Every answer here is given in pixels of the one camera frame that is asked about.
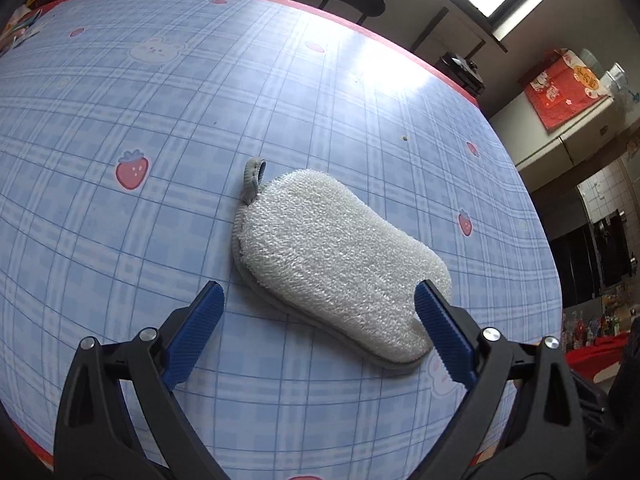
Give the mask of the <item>white scrubbing sponge pad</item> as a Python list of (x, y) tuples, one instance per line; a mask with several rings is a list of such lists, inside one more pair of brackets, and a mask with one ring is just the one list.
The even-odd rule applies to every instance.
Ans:
[(446, 263), (329, 174), (299, 169), (264, 179), (249, 159), (231, 251), (268, 304), (324, 330), (379, 366), (411, 370), (433, 343), (416, 313), (416, 285), (452, 296)]

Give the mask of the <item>white refrigerator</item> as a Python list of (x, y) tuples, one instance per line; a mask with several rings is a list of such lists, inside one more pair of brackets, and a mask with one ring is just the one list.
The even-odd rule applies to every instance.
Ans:
[(523, 181), (540, 188), (596, 154), (620, 132), (625, 113), (606, 96), (552, 130), (521, 93), (490, 124)]

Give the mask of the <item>red cloth on refrigerator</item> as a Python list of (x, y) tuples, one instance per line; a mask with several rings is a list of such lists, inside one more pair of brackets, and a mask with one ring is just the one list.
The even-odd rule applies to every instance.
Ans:
[(568, 49), (554, 50), (535, 68), (524, 93), (547, 131), (611, 96), (594, 71)]

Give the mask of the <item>black electric pressure cooker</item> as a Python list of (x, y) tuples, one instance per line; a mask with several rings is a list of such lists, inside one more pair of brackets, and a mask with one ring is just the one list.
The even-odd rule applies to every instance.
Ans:
[(484, 80), (478, 73), (477, 66), (458, 54), (446, 52), (438, 59), (436, 68), (474, 98), (485, 90)]

